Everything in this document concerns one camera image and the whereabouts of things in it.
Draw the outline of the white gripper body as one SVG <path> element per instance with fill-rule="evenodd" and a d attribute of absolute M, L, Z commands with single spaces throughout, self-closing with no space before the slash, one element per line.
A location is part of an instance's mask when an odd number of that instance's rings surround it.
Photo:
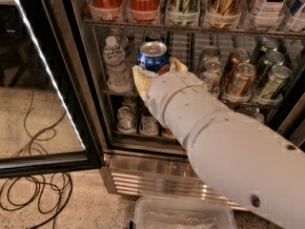
<path fill-rule="evenodd" d="M 146 103 L 151 114 L 163 126 L 167 127 L 164 113 L 169 102 L 180 91 L 200 86 L 207 89 L 206 84 L 190 72 L 167 72 L 157 76 L 146 93 Z"/>

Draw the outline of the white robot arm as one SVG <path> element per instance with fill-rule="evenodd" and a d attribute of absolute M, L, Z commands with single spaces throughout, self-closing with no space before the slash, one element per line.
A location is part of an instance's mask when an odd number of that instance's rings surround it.
<path fill-rule="evenodd" d="M 305 153 L 228 108 L 176 61 L 162 74 L 132 67 L 150 113 L 171 130 L 200 179 L 284 229 L 305 229 Z"/>

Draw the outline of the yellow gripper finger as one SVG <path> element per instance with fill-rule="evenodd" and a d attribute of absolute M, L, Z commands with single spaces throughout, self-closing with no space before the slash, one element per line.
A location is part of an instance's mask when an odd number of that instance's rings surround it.
<path fill-rule="evenodd" d="M 180 62 L 175 57 L 170 58 L 170 71 L 171 72 L 186 72 L 188 67 L 185 66 L 182 62 Z"/>
<path fill-rule="evenodd" d="M 142 67 L 134 65 L 132 67 L 134 85 L 144 102 L 147 101 L 148 90 L 154 79 L 158 77 L 157 73 L 144 70 Z"/>

